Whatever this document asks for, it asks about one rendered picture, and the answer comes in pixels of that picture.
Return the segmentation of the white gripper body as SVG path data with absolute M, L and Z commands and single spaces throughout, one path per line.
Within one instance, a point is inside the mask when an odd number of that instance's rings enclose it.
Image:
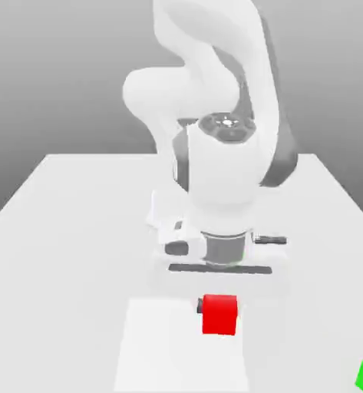
M 288 267 L 284 249 L 254 249 L 251 257 L 226 268 L 157 257 L 152 282 L 166 292 L 275 292 L 285 285 Z

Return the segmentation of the small red cube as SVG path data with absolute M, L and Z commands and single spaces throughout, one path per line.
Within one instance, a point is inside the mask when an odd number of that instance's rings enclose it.
M 235 335 L 238 302 L 233 295 L 206 294 L 202 300 L 203 334 Z

